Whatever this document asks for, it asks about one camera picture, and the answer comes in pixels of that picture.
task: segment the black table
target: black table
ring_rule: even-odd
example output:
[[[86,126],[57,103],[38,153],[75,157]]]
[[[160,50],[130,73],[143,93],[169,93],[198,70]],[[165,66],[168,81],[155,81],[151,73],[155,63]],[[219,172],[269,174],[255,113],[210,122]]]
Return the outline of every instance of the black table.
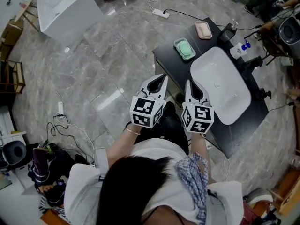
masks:
[[[242,58],[236,60],[231,57],[229,49],[233,45],[230,42],[224,44],[218,41],[221,30],[216,24],[210,18],[206,18],[204,21],[210,26],[212,33],[210,40],[199,39],[195,26],[191,26],[152,51],[155,61],[155,73],[166,73],[169,76],[168,91],[174,98],[178,93],[184,93],[187,79],[192,78],[190,68],[193,61],[212,47],[221,47],[238,70],[244,62]],[[189,61],[184,61],[181,58],[174,48],[174,41],[178,38],[188,40],[196,52],[194,58]],[[254,77],[251,75],[244,81],[253,97],[253,93],[259,90]],[[206,134],[206,138],[229,158],[255,132],[267,114],[268,109],[265,101],[254,101],[253,99],[249,108],[235,123],[229,126],[223,124],[215,113],[214,124]]]

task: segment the wooden chair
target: wooden chair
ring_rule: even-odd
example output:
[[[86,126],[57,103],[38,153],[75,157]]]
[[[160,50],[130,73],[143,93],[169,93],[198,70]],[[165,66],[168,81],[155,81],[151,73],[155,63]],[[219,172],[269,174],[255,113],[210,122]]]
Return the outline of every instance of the wooden chair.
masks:
[[[0,93],[22,93],[25,87],[22,63],[4,60],[0,64]]]

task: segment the white plug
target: white plug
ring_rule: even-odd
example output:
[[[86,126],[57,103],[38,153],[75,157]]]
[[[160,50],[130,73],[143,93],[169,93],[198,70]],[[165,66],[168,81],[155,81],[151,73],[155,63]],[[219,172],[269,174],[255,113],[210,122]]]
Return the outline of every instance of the white plug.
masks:
[[[58,102],[58,113],[59,115],[65,115],[65,111],[64,111],[64,104],[63,102]]]
[[[169,18],[169,16],[170,16],[169,13],[164,13],[162,10],[159,10],[159,9],[154,9],[152,11],[152,13],[159,16],[159,17],[163,17],[165,19]]]

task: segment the hand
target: hand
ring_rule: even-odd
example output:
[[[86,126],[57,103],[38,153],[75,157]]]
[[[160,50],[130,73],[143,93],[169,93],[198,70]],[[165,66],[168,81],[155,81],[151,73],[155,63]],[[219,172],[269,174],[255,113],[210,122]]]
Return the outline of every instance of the hand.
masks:
[[[41,193],[48,192],[51,188],[53,188],[53,185],[42,185],[38,187]]]

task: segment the small white device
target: small white device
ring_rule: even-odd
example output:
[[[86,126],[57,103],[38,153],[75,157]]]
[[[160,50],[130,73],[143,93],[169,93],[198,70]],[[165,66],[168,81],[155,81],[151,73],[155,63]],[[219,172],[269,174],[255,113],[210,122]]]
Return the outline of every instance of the small white device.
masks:
[[[214,123],[214,109],[210,106],[207,91],[197,81],[187,80],[185,102],[181,115],[188,132],[206,134]]]
[[[130,118],[133,124],[153,128],[163,115],[167,84],[166,74],[155,75],[142,83],[137,96],[132,97],[130,106]]]
[[[169,16],[170,16],[169,13],[164,13],[162,10],[159,10],[159,9],[154,9],[152,11],[152,13],[159,16],[159,17],[163,17],[165,19],[169,18]]]
[[[59,115],[65,115],[64,104],[61,101],[58,102],[58,114]]]

